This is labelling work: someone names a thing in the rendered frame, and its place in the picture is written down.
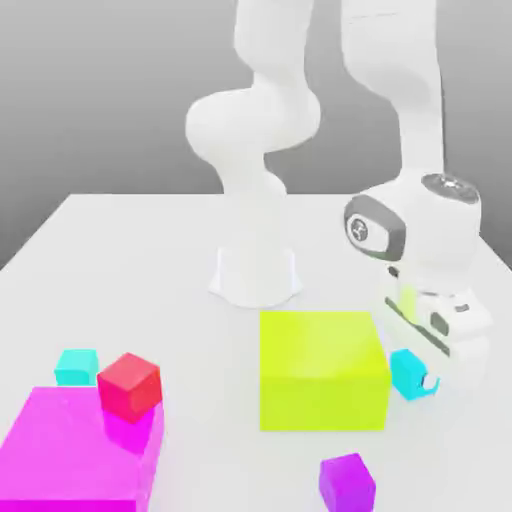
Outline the small pale turquoise cube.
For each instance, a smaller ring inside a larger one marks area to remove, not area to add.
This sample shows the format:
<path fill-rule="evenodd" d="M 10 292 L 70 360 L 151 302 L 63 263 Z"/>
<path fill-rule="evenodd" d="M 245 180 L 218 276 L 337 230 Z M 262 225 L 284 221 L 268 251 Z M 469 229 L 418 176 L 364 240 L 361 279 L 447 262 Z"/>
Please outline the small pale turquoise cube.
<path fill-rule="evenodd" d="M 65 349 L 56 364 L 54 374 L 58 386 L 95 386 L 99 360 L 94 349 Z"/>

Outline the large magenta box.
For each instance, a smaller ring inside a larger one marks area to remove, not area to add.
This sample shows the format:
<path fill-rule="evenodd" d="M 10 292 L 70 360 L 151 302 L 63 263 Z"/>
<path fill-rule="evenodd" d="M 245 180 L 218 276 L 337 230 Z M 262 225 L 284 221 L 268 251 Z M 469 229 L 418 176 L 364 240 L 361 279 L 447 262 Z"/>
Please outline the large magenta box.
<path fill-rule="evenodd" d="M 36 387 L 0 446 L 0 512 L 149 512 L 163 434 L 161 404 L 131 424 L 93 387 Z"/>

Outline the large yellow-green box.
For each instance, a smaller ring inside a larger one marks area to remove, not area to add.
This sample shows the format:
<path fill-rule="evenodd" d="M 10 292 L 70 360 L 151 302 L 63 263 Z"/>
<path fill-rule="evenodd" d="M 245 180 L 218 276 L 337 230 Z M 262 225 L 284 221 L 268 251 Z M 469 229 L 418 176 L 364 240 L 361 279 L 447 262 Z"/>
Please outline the large yellow-green box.
<path fill-rule="evenodd" d="M 391 373 L 368 311 L 263 311 L 263 431 L 381 431 Z"/>

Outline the small red cube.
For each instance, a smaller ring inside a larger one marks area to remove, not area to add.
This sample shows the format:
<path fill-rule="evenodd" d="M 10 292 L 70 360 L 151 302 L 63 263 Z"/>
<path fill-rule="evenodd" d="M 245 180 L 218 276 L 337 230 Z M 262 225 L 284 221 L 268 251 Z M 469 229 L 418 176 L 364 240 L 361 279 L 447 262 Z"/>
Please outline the small red cube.
<path fill-rule="evenodd" d="M 97 374 L 102 408 L 128 423 L 137 423 L 162 401 L 160 367 L 125 353 Z"/>

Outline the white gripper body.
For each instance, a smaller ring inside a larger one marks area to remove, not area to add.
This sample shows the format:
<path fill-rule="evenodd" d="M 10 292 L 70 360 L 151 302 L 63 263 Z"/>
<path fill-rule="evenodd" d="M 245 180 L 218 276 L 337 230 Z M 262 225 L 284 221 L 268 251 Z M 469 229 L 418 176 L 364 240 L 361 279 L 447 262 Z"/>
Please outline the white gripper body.
<path fill-rule="evenodd" d="M 440 379 L 440 386 L 471 390 L 480 383 L 489 352 L 492 318 L 473 295 L 420 295 L 411 309 L 391 298 L 383 312 L 393 349 L 408 349 Z"/>

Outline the small purple cube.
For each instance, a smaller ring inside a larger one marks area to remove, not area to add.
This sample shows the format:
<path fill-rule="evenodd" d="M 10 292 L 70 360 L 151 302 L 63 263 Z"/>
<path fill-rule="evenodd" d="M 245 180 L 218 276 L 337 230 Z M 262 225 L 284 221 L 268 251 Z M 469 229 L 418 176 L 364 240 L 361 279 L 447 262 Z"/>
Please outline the small purple cube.
<path fill-rule="evenodd" d="M 319 491 L 328 512 L 373 512 L 376 482 L 359 453 L 320 463 Z"/>

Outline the small cyan cube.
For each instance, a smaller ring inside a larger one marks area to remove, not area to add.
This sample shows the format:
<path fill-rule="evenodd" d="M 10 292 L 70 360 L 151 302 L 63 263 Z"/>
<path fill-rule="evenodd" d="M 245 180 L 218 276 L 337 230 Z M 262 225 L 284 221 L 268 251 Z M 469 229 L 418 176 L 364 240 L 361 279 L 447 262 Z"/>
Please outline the small cyan cube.
<path fill-rule="evenodd" d="M 392 385 L 408 401 L 433 395 L 436 391 L 423 391 L 422 378 L 430 373 L 427 366 L 408 349 L 394 351 L 390 356 Z"/>

